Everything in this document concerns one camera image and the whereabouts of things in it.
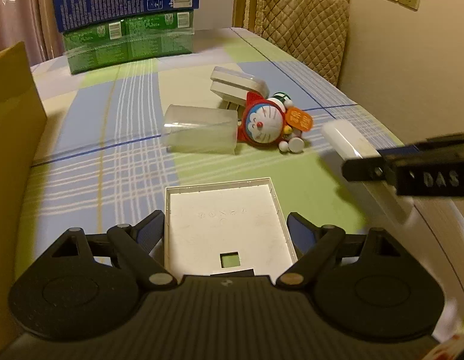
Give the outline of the white foam block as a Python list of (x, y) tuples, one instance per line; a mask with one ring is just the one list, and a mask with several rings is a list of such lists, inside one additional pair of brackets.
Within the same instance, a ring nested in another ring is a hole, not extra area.
[(352, 173), (364, 177), (361, 183), (384, 214), (404, 224), (412, 213), (413, 201), (410, 197), (397, 197), (392, 186), (382, 179), (385, 175), (384, 165), (380, 164), (383, 157), (372, 144), (345, 119), (326, 123), (321, 133), (340, 156), (343, 165), (347, 160), (352, 161)]

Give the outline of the white shallow box lid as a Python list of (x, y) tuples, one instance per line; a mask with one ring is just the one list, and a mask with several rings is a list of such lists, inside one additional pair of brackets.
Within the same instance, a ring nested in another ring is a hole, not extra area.
[(178, 280), (251, 270), (275, 281), (297, 260), (270, 178), (166, 188), (164, 262)]

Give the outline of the green white striped ball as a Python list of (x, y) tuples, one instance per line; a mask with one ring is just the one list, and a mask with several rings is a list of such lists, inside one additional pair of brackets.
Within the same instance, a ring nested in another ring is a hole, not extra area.
[(276, 92), (273, 94), (273, 97), (281, 102), (284, 105), (285, 109), (293, 107), (294, 102), (291, 100), (290, 96), (284, 92)]

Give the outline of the Doraemon toy figure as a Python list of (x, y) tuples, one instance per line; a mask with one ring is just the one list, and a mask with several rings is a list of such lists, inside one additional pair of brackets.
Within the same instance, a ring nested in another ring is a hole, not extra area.
[(276, 146), (281, 153), (300, 154), (305, 148), (303, 134), (312, 126), (312, 116), (295, 104), (286, 110), (273, 95), (263, 98), (249, 92), (238, 127), (238, 140), (257, 147)]

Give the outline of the translucent plastic cup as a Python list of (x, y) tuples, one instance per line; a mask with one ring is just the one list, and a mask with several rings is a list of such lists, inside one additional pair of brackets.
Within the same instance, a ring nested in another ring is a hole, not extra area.
[(237, 145), (238, 121), (235, 110), (170, 105), (161, 140), (175, 152), (229, 155)]

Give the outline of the checked tablecloth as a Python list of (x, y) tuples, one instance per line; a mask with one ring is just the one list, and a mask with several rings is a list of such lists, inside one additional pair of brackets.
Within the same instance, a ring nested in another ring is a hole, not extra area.
[[(215, 68), (264, 80), (312, 118), (293, 154), (275, 145), (225, 144)], [(165, 208), (176, 185), (269, 178), (284, 214), (349, 233), (383, 227), (438, 279), (446, 307), (436, 330), (464, 319), (464, 218), (449, 200), (395, 197), (382, 184), (348, 183), (329, 128), (378, 149), (400, 140), (365, 108), (304, 64), (241, 28), (199, 31), (188, 55), (149, 58), (74, 75), (66, 57), (31, 69), (47, 113), (18, 230), (24, 272), (66, 228), (103, 233)]]

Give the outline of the beige quilted chair cover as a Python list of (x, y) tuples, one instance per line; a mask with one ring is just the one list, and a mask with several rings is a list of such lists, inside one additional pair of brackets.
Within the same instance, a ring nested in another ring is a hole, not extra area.
[(338, 84), (349, 25), (346, 0), (276, 0), (265, 5), (265, 24), (256, 35), (285, 51), (332, 85)]

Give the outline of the brown cardboard box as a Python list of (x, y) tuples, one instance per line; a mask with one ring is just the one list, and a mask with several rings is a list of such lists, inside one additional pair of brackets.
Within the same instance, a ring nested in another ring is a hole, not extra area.
[(0, 51), (0, 350), (19, 328), (8, 308), (22, 199), (47, 116), (25, 44)]

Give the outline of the white rectangular box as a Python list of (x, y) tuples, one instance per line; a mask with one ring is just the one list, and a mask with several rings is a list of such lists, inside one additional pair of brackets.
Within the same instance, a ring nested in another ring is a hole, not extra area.
[(262, 98), (269, 96), (269, 87), (263, 80), (244, 72), (216, 66), (210, 79), (210, 90), (221, 99), (220, 109), (236, 110), (241, 114), (249, 92)]

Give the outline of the green carton box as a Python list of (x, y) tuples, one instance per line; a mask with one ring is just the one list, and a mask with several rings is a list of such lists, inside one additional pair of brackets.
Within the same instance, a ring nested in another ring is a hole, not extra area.
[(194, 12), (135, 16), (63, 34), (64, 54), (75, 75), (135, 60), (190, 54)]

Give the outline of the pink curtain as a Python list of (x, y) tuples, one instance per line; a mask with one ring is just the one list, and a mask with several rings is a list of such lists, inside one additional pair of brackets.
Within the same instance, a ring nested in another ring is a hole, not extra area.
[(30, 65), (63, 54), (52, 0), (0, 0), (0, 51), (19, 41)]

